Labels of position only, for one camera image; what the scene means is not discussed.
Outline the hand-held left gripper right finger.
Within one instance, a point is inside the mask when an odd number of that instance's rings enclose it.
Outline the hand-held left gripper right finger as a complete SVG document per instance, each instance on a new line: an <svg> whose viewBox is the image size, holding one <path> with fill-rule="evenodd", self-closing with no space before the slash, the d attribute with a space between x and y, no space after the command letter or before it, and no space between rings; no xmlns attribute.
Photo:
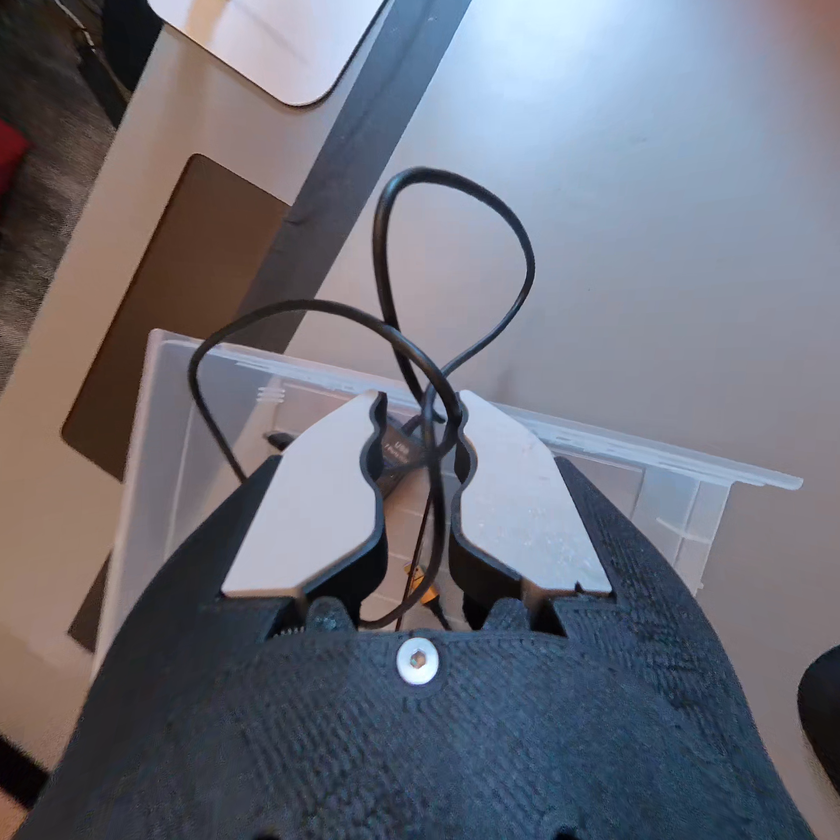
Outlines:
<svg viewBox="0 0 840 840"><path fill-rule="evenodd" d="M488 613L506 598L538 611L557 596L612 596L549 447L472 391L459 392L458 404L451 576L470 611Z"/></svg>

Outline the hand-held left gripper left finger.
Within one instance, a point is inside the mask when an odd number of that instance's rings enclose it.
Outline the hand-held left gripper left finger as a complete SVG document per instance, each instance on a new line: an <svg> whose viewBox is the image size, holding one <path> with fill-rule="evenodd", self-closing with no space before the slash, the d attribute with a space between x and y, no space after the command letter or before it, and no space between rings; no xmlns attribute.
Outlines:
<svg viewBox="0 0 840 840"><path fill-rule="evenodd" d="M224 579L226 596L331 596L361 610L387 568L376 484L386 404L383 392L363 392L286 448Z"/></svg>

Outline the clear plastic bin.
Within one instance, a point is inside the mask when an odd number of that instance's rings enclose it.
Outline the clear plastic bin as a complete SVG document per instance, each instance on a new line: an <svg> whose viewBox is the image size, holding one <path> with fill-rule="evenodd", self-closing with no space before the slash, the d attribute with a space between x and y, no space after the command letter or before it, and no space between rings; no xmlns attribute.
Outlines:
<svg viewBox="0 0 840 840"><path fill-rule="evenodd" d="M94 671L163 563L238 486L188 389L187 366L198 344L158 329L147 342ZM236 344L212 350L200 375L207 406L248 473L271 454L268 434L299 435L359 393L386 393L389 414L402 421L417 413L398 381ZM802 486L802 478L726 458L505 403L497 407L569 459L693 595L702 587L732 485Z"/></svg>

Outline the black seat cushion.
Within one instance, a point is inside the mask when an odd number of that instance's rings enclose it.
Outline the black seat cushion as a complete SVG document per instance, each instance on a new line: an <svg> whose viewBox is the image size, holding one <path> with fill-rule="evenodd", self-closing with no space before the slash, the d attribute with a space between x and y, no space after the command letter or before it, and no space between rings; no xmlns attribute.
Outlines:
<svg viewBox="0 0 840 840"><path fill-rule="evenodd" d="M839 646L805 670L797 689L801 726L835 792L839 792Z"/></svg>

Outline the red bag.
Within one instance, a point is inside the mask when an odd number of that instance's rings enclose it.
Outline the red bag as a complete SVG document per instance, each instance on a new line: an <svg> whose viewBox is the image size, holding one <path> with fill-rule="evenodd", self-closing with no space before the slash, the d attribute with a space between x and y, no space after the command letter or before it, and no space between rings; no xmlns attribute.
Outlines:
<svg viewBox="0 0 840 840"><path fill-rule="evenodd" d="M29 148L30 143L25 136L15 127L1 120L1 201L11 189Z"/></svg>

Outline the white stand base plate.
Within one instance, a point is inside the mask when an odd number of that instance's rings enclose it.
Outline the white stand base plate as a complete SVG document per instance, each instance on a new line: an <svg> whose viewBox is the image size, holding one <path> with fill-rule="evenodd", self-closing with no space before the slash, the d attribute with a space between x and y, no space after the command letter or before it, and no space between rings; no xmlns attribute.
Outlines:
<svg viewBox="0 0 840 840"><path fill-rule="evenodd" d="M161 20L273 99L327 97L384 1L151 1Z"/></svg>

